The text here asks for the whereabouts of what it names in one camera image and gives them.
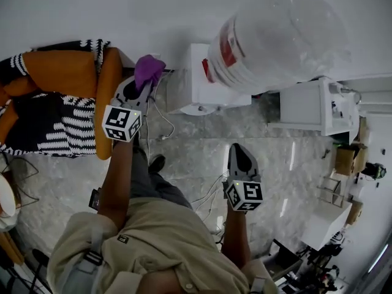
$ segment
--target large plastic water bottle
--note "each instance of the large plastic water bottle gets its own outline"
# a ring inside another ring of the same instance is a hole
[[[250,1],[211,43],[209,77],[246,94],[277,90],[326,75],[337,56],[349,59],[347,44],[324,0]]]

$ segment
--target shirt sleeve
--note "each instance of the shirt sleeve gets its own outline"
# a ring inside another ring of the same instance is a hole
[[[266,294],[278,293],[274,281],[272,280],[270,274],[268,273],[267,269],[265,268],[263,262],[260,259],[255,259],[248,262],[246,265],[243,266],[241,271],[243,274],[245,274],[250,286],[252,286],[256,277],[260,277],[262,279],[266,279],[264,285],[264,293]]]
[[[76,263],[90,250],[93,230],[102,232],[102,241],[118,232],[114,222],[101,214],[77,213],[71,216],[49,259],[47,279],[52,290],[65,266],[71,261]]]

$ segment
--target gray trousers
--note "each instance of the gray trousers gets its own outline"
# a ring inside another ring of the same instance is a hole
[[[158,173],[148,173],[147,156],[144,150],[134,146],[130,181],[130,198],[156,197],[192,209],[184,194],[165,181]]]

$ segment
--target purple cloth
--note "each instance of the purple cloth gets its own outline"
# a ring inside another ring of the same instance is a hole
[[[151,55],[141,57],[135,66],[136,90],[140,92],[147,81],[153,81],[153,86],[156,86],[165,67],[164,62]]]

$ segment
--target patterned throw blanket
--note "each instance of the patterned throw blanket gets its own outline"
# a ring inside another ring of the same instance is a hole
[[[104,49],[109,45],[102,39],[79,40],[35,49],[77,50],[94,53],[99,73]],[[22,55],[16,55],[0,62],[0,82],[10,81],[28,75]],[[49,156],[78,157],[96,153],[94,133],[95,99],[79,98],[58,92],[34,91],[13,97],[18,120],[7,135],[0,151],[17,156],[39,153]],[[11,100],[0,107],[0,117]]]

